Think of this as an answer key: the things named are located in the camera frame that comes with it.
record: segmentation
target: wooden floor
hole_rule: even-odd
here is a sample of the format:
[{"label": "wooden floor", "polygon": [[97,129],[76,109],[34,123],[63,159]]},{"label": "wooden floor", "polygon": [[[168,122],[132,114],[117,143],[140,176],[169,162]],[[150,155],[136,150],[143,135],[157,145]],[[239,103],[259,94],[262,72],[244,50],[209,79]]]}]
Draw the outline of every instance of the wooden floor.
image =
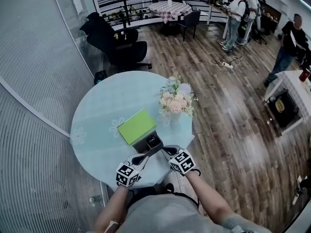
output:
[{"label": "wooden floor", "polygon": [[[298,175],[308,174],[308,138],[311,126],[301,124],[285,136],[269,120],[263,103],[263,82],[272,69],[279,49],[274,36],[268,45],[251,41],[237,69],[212,63],[223,56],[218,42],[223,34],[219,24],[200,24],[196,38],[192,29],[182,36],[159,33],[160,25],[139,29],[139,40],[146,41],[146,61],[152,72],[169,77],[178,71],[190,83],[199,101],[193,115],[195,138],[189,150],[204,179],[228,201],[233,210],[272,232],[280,233],[307,201],[295,206]],[[241,49],[232,56],[241,55]],[[187,180],[172,174],[175,188],[193,194]]]}]

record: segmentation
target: backpack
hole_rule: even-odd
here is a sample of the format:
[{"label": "backpack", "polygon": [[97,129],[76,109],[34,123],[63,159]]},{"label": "backpack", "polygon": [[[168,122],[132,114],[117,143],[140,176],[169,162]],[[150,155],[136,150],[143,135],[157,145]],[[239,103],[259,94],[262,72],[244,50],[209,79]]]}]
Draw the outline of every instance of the backpack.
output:
[{"label": "backpack", "polygon": [[247,2],[245,2],[245,12],[244,12],[244,15],[241,18],[241,25],[245,25],[248,22],[248,17],[249,17],[250,13],[251,12],[249,10],[248,4],[247,4]]}]

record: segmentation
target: red bottle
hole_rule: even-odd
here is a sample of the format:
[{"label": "red bottle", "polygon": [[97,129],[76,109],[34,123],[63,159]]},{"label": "red bottle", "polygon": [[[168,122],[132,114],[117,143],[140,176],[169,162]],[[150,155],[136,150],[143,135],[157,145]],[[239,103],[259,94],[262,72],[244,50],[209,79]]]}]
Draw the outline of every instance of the red bottle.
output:
[{"label": "red bottle", "polygon": [[301,82],[304,82],[309,76],[310,70],[308,68],[305,68],[303,72],[300,74],[299,79],[301,80]]}]

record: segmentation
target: gray t-shirt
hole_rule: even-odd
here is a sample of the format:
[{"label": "gray t-shirt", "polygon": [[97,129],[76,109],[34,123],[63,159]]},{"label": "gray t-shirt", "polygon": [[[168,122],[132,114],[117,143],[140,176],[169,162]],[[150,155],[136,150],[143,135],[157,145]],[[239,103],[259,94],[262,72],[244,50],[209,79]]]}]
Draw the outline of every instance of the gray t-shirt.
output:
[{"label": "gray t-shirt", "polygon": [[117,233],[271,233],[235,214],[214,224],[188,198],[173,194],[147,196],[134,203]]}]

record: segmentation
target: light blue tablecloth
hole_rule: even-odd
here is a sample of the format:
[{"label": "light blue tablecloth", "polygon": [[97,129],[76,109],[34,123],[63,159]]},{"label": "light blue tablecloth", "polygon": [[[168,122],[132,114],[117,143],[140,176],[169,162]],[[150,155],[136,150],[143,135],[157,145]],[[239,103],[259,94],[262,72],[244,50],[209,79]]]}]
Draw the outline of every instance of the light blue tablecloth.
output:
[{"label": "light blue tablecloth", "polygon": [[[192,117],[182,114],[176,124],[160,114],[159,91],[166,78],[144,71],[113,75],[94,86],[81,100],[72,120],[70,142],[83,168],[116,189],[116,168],[136,150],[127,145],[117,127],[146,109],[157,120],[156,132],[164,145],[186,148],[192,141]],[[161,152],[149,158],[134,188],[162,182],[170,166]]]}]

